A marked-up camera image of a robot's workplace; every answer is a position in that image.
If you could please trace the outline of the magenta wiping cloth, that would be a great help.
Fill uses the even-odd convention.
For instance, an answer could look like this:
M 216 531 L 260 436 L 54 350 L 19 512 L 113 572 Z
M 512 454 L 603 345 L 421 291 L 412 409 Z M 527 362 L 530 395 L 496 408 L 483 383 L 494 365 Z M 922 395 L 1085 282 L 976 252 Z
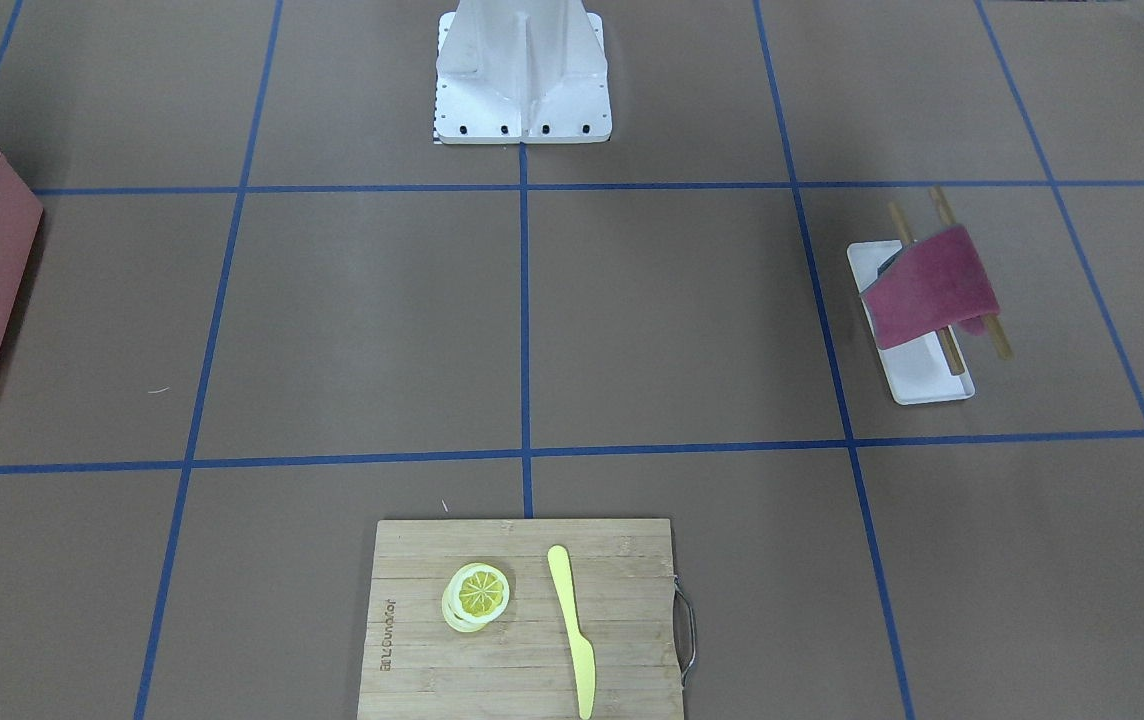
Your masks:
M 889 350 L 948 325 L 984 334 L 984 316 L 1001 314 L 974 237 L 948 226 L 901 250 L 861 292 L 875 346 Z

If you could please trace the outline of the yellow lemon slice toy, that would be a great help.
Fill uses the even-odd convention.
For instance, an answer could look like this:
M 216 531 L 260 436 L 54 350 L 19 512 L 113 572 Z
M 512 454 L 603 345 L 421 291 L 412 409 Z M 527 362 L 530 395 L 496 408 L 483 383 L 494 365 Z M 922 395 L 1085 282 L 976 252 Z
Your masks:
M 462 565 L 440 594 L 440 618 L 458 633 L 475 633 L 495 622 L 511 601 L 511 583 L 485 562 Z

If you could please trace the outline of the bamboo cutting board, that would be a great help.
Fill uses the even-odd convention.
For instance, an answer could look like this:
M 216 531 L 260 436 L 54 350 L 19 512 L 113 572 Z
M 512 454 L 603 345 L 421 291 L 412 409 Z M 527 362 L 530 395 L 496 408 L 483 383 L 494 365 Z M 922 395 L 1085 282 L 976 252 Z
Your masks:
M 681 719 L 680 590 L 665 519 L 383 520 L 375 535 L 362 719 L 577 719 L 575 675 L 546 552 L 563 544 L 598 664 L 591 719 Z M 440 618 L 462 565 L 507 575 L 511 601 L 480 632 Z

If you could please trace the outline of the yellow plastic knife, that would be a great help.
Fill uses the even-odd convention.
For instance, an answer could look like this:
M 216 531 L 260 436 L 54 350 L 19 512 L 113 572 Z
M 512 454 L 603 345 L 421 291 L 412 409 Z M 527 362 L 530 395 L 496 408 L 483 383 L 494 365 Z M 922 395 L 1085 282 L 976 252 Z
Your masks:
M 546 552 L 555 596 L 557 596 L 564 630 L 569 639 L 573 675 L 575 675 L 575 701 L 578 719 L 591 719 L 596 696 L 598 696 L 598 664 L 594 647 L 581 630 L 575 600 L 575 575 L 572 571 L 569 549 L 563 544 L 553 544 Z

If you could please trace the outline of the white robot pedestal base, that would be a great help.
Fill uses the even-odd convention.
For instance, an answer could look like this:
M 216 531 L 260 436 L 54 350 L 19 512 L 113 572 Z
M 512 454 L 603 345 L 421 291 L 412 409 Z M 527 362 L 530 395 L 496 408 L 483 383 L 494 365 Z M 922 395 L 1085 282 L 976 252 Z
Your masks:
M 438 19 L 436 72 L 444 145 L 613 135 L 604 23 L 581 1 L 461 1 Z

